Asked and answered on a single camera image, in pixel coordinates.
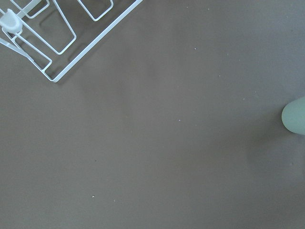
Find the green plastic cup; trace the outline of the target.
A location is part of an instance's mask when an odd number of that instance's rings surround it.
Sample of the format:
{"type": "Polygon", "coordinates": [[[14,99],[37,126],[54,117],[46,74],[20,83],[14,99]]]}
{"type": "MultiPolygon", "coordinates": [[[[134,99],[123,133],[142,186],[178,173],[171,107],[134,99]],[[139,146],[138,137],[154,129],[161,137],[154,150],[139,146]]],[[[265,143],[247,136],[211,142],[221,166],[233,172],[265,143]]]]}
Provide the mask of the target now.
{"type": "Polygon", "coordinates": [[[298,98],[284,107],[282,122],[290,132],[305,134],[305,97],[298,98]]]}

